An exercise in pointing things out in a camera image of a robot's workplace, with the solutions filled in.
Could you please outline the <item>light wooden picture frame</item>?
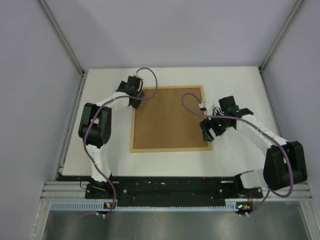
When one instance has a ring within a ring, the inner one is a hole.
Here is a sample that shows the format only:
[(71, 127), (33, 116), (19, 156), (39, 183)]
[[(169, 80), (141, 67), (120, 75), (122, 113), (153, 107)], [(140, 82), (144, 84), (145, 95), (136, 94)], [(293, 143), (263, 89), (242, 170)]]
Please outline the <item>light wooden picture frame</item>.
[(200, 112), (198, 102), (205, 100), (201, 85), (163, 86), (154, 98), (140, 104), (132, 113), (131, 153), (203, 152), (212, 144), (203, 140), (199, 123), (202, 117), (187, 112), (181, 98), (192, 110)]

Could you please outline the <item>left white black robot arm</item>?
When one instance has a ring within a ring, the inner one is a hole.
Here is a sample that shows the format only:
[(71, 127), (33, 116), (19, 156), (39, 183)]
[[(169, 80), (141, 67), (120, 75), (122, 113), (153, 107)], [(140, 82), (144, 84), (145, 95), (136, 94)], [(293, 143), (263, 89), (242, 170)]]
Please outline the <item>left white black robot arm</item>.
[(111, 138), (112, 114), (126, 107), (137, 109), (144, 97), (142, 87), (141, 77), (137, 74), (129, 76), (127, 81), (120, 82), (110, 97), (94, 103), (87, 102), (83, 107), (78, 136), (91, 163), (92, 185), (102, 198), (109, 198), (115, 191), (110, 181), (112, 173), (108, 159), (103, 153)]

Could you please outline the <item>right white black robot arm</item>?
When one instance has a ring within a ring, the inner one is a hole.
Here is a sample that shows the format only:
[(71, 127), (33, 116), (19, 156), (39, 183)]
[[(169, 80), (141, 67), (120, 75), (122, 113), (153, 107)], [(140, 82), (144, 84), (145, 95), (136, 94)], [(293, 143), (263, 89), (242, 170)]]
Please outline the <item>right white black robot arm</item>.
[(212, 142), (215, 137), (234, 129), (247, 137), (264, 155), (262, 168), (235, 176), (233, 192), (245, 198), (252, 188), (276, 191), (307, 180), (307, 167), (303, 146), (288, 141), (261, 124), (248, 108), (239, 108), (233, 96), (221, 98), (219, 107), (208, 102), (199, 103), (199, 109), (208, 116), (200, 122), (203, 139)]

